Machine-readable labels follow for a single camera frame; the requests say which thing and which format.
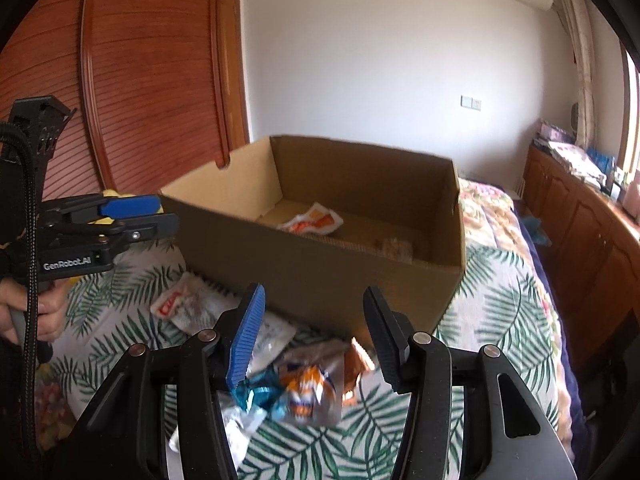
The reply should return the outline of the floral bed quilt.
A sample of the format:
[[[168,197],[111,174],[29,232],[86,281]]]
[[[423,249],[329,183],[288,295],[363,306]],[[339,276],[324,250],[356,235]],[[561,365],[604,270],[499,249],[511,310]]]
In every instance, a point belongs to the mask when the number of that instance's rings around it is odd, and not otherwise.
[[[449,313],[456,345],[495,344],[516,370],[577,462],[588,442],[577,380],[535,246],[514,201],[500,188],[462,179],[466,271]]]

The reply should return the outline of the yellow Pikachu plush toy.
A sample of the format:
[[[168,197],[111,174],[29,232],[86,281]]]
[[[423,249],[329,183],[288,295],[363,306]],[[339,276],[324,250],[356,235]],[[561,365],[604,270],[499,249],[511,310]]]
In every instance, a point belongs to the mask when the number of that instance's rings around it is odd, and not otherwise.
[[[114,190],[105,190],[102,196],[106,203],[99,206],[99,218],[94,224],[112,224],[116,220],[161,214],[160,198],[156,195],[119,194]]]

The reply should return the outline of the wooden sideboard cabinet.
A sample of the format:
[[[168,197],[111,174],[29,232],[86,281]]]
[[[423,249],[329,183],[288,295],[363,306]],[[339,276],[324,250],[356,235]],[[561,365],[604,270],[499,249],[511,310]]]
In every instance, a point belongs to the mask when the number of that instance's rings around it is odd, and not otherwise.
[[[528,150],[523,178],[525,206],[551,242],[542,264],[570,359],[581,368],[623,322],[639,319],[639,229],[536,146]]]

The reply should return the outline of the window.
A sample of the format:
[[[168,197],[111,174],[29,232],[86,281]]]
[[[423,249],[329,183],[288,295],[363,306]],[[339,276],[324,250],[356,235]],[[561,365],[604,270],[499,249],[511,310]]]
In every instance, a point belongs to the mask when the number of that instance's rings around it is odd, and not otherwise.
[[[639,72],[634,60],[622,47],[624,106],[623,133],[620,138],[620,168],[629,179],[639,169]]]

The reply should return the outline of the silver grey snack packet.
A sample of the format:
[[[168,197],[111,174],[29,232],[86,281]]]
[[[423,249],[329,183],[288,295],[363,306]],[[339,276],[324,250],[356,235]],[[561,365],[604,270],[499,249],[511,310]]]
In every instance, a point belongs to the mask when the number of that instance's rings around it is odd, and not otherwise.
[[[250,439],[265,421],[268,412],[259,406],[254,406],[248,412],[244,411],[227,393],[221,393],[218,400],[233,465],[235,469],[239,469],[246,456]]]

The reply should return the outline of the brown cardboard box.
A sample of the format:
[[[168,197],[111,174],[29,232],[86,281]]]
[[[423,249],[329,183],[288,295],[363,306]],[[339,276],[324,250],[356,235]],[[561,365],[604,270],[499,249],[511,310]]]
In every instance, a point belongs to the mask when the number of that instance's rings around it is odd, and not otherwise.
[[[188,266],[234,292],[265,287],[270,309],[290,320],[370,342],[364,291],[377,287],[418,330],[434,330],[465,269],[459,179],[432,154],[311,136],[272,136],[206,164],[163,188],[179,217]],[[344,224],[327,236],[278,225],[314,203]],[[412,263],[375,248],[413,242]]]

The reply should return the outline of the patterned window curtain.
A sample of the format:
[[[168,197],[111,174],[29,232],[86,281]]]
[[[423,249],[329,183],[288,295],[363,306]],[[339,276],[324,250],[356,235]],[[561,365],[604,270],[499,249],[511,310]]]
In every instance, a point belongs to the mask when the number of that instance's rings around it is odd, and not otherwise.
[[[597,137],[596,100],[593,94],[593,36],[586,0],[561,0],[578,73],[578,123],[576,144],[593,148]]]

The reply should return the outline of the wooden slatted wardrobe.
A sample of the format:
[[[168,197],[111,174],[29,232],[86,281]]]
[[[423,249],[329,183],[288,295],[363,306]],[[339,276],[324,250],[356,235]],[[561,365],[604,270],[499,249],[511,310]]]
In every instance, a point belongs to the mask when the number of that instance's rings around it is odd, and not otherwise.
[[[49,198],[143,194],[250,140],[241,0],[1,0],[1,107],[56,96],[75,115]]]

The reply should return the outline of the white long snack packet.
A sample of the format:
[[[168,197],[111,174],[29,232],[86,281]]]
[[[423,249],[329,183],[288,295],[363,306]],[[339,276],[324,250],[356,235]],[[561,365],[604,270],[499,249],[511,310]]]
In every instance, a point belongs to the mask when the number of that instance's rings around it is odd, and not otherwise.
[[[235,309],[240,297],[220,287],[212,287],[199,276],[184,272],[181,278],[158,296],[150,307],[157,318],[169,321],[191,336],[213,327],[224,311]],[[262,318],[247,375],[267,368],[293,340],[296,328],[269,311]]]

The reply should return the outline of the red white duck snack bag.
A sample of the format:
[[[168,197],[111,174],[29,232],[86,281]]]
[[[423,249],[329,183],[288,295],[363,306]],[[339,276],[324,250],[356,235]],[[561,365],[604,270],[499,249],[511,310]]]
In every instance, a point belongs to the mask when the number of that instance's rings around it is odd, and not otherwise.
[[[343,406],[355,401],[362,376],[374,370],[373,359],[355,338],[288,350],[276,363],[285,386],[284,409],[270,417],[297,426],[335,426]]]

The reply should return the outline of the folded floral cloth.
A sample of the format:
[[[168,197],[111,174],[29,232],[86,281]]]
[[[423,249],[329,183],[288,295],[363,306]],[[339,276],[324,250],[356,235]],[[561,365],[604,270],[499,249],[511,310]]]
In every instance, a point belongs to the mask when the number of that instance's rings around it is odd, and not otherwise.
[[[569,174],[593,188],[604,187],[605,174],[582,148],[574,144],[554,141],[550,141],[548,145],[551,156]]]

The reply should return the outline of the orange white snack bag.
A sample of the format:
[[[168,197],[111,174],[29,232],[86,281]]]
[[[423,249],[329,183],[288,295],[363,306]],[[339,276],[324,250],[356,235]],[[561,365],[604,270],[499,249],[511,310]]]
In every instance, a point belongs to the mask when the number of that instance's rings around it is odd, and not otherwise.
[[[278,225],[280,231],[293,234],[331,235],[344,224],[342,217],[334,210],[314,203],[304,214]]]

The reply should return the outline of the clear bag of snacks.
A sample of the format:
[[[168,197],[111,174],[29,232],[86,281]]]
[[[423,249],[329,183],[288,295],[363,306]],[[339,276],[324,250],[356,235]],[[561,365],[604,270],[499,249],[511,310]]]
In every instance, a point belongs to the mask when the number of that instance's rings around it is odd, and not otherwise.
[[[414,248],[411,240],[402,240],[398,237],[381,238],[375,242],[375,248],[390,260],[404,263],[412,263]]]

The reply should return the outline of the leaf print cloth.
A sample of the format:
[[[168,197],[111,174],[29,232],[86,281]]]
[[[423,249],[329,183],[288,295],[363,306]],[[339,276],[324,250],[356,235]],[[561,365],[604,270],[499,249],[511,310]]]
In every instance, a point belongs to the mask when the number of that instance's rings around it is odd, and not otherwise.
[[[499,347],[563,443],[572,440],[561,331],[527,246],[466,245],[468,270],[435,334],[448,346]],[[113,269],[78,278],[50,367],[80,415],[133,344],[182,344],[240,298],[190,273],[177,246],[129,249]],[[392,470],[408,401],[386,385],[349,337],[267,313],[248,374],[265,375],[224,409],[235,467],[247,479],[382,479]]]

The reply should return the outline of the blue foil candy wrapper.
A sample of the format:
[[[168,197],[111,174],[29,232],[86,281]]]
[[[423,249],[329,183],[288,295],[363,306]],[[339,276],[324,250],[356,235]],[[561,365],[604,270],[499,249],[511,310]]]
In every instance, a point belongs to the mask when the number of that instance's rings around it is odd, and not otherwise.
[[[268,367],[239,382],[231,391],[232,398],[243,411],[261,408],[268,413],[284,409],[285,386],[274,367]]]

